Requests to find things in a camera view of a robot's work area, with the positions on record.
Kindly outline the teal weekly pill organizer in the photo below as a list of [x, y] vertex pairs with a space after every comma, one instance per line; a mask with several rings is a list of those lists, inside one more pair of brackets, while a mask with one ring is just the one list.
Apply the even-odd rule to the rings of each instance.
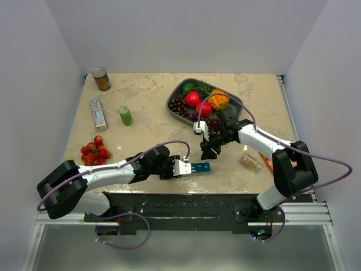
[[210, 172], [210, 164], [208, 162], [192, 163], [191, 172], [192, 173]]

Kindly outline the clear pill bottle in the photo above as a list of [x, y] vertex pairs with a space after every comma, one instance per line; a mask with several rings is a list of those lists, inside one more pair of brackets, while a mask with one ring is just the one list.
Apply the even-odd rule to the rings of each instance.
[[240, 164], [255, 172], [259, 172], [262, 169], [262, 164], [259, 162], [259, 160], [248, 152], [245, 152], [242, 155], [240, 158]]

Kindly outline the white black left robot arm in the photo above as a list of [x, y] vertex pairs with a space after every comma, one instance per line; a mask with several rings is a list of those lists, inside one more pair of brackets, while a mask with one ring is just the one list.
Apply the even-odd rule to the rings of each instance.
[[50, 219], [57, 219], [70, 214], [93, 189], [136, 183], [151, 175], [170, 180], [189, 173], [188, 160], [171, 156], [163, 145], [109, 165], [80, 166], [67, 160], [37, 185], [41, 198], [37, 211], [45, 211]]

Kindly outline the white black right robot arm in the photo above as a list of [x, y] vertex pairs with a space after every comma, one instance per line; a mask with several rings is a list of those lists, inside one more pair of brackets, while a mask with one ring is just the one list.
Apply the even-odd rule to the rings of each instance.
[[237, 142], [255, 149], [272, 162], [274, 184], [241, 211], [247, 219], [265, 221], [277, 205], [318, 181], [318, 173], [304, 142], [273, 138], [255, 127], [254, 122], [238, 120], [228, 110], [220, 112], [218, 118], [222, 129], [216, 134], [210, 134], [205, 121], [193, 124], [194, 133], [203, 136], [201, 160], [216, 159], [223, 145]]

